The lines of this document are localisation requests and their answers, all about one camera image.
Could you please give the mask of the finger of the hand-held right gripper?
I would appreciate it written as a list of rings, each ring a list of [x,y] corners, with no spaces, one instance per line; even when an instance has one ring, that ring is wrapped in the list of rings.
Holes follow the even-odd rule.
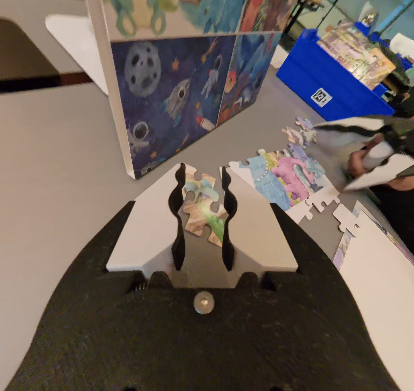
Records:
[[[413,176],[414,159],[410,155],[393,154],[371,171],[354,179],[344,191],[356,191],[386,184],[396,178]]]
[[[374,137],[381,133],[386,125],[394,122],[392,116],[357,116],[334,121],[327,121],[313,126],[314,130],[352,133],[361,137]]]

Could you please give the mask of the green beige jigsaw piece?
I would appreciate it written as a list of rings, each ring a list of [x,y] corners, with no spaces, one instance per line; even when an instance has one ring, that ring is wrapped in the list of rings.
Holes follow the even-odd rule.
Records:
[[[219,192],[215,190],[216,178],[203,173],[202,178],[196,180],[196,171],[195,167],[185,164],[183,198],[187,197],[187,193],[194,194],[193,200],[185,201],[183,204],[183,212],[189,215],[185,230],[200,237],[204,227],[208,226],[211,230],[208,242],[222,248],[224,225],[228,214],[222,204],[219,204],[216,212],[211,209],[212,204],[218,202],[220,197]]]

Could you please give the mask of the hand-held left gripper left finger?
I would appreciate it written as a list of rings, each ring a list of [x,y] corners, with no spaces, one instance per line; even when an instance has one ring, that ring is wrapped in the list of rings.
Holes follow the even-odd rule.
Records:
[[[179,185],[176,164],[135,198],[132,210],[106,264],[108,272],[141,271],[149,279],[157,271],[175,273],[172,246],[178,220],[168,200]]]

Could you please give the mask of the puzzle tray with painted border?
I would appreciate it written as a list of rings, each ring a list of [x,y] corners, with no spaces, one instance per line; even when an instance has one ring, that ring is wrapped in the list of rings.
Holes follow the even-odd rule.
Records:
[[[413,257],[360,203],[333,212],[343,237],[333,264],[400,390],[414,389]]]

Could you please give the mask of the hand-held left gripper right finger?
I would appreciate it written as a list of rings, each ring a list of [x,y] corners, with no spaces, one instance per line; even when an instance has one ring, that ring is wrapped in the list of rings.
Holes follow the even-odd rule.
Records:
[[[259,279],[266,272],[296,272],[298,263],[270,202],[230,167],[223,167],[221,182],[234,249],[231,272],[238,278],[251,272]]]

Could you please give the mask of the white card sheet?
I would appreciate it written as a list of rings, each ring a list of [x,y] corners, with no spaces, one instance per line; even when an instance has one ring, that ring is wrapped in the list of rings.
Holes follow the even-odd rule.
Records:
[[[52,14],[45,26],[91,80],[108,96],[99,49],[90,17]]]

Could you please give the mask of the pile of jigsaw pieces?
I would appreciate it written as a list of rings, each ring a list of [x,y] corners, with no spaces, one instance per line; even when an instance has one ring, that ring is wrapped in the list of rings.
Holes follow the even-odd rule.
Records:
[[[262,194],[269,202],[277,204],[297,224],[304,218],[311,220],[314,207],[318,212],[331,203],[339,205],[339,191],[326,176],[322,165],[306,147],[316,143],[316,133],[308,119],[296,118],[298,130],[287,126],[286,149],[267,152],[241,161],[230,161],[230,169]]]

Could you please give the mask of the illustrated puzzle box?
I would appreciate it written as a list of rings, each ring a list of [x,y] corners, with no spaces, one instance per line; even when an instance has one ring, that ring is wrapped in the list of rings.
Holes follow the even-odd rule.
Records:
[[[127,174],[253,104],[296,0],[86,0]]]

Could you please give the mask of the person's right forearm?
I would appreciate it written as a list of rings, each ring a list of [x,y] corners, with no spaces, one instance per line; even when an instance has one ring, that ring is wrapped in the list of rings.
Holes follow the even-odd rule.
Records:
[[[408,250],[414,252],[414,177],[400,177],[370,187],[379,209]]]

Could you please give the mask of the blue plastic bin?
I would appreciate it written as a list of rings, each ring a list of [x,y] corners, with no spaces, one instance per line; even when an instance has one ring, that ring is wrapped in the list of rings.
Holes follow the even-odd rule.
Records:
[[[379,93],[334,60],[318,45],[319,39],[316,28],[303,30],[277,77],[326,121],[392,116],[395,110]]]
[[[382,53],[396,66],[396,69],[401,69],[404,72],[413,67],[413,59],[401,56],[400,53],[395,53],[390,48],[390,40],[380,38],[378,32],[370,33],[370,27],[365,26],[362,22],[355,22],[354,27],[357,28],[363,35],[365,35],[372,43],[379,43]]]

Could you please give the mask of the person's right hand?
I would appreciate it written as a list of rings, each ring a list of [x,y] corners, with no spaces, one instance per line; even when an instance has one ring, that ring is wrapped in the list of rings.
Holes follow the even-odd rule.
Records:
[[[365,142],[364,146],[360,150],[354,151],[350,154],[347,164],[347,172],[352,178],[357,179],[371,171],[371,169],[364,167],[364,159],[372,148],[382,142],[382,139],[382,135],[377,134],[373,137],[373,139]]]

